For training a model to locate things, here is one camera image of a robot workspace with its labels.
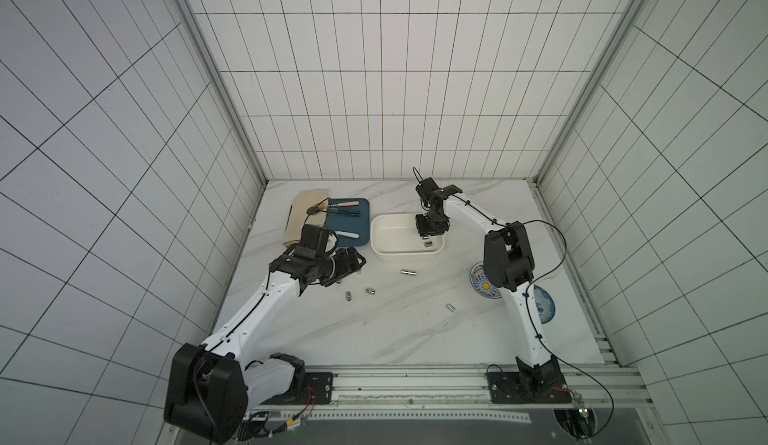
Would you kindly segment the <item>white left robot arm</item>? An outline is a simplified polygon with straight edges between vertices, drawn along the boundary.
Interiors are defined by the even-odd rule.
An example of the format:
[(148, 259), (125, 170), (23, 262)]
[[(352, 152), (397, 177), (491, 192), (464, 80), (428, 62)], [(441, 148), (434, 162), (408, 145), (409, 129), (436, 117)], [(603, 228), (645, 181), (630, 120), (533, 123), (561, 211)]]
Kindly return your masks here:
[(258, 407), (274, 399), (313, 402), (315, 392), (305, 380), (304, 362), (284, 353), (256, 359), (253, 352), (268, 323), (308, 286), (331, 286), (365, 263), (353, 247), (331, 252), (298, 244), (288, 247), (269, 264), (264, 282), (227, 323), (201, 344), (185, 344), (175, 353), (165, 422), (216, 444), (269, 438), (291, 428), (298, 414), (270, 429), (268, 412)]

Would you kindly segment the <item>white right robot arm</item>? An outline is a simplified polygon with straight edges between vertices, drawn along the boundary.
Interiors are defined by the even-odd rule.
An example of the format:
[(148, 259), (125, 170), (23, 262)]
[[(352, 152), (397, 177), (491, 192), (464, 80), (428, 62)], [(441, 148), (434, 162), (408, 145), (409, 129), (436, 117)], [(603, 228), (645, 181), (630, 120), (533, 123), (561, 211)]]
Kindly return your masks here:
[(500, 291), (520, 341), (518, 390), (531, 401), (544, 397), (562, 380), (562, 373), (558, 358), (548, 348), (537, 311), (535, 260), (525, 225), (498, 221), (453, 187), (421, 194), (419, 200), (424, 209), (415, 219), (420, 235), (443, 235), (457, 221), (483, 238), (485, 276)]

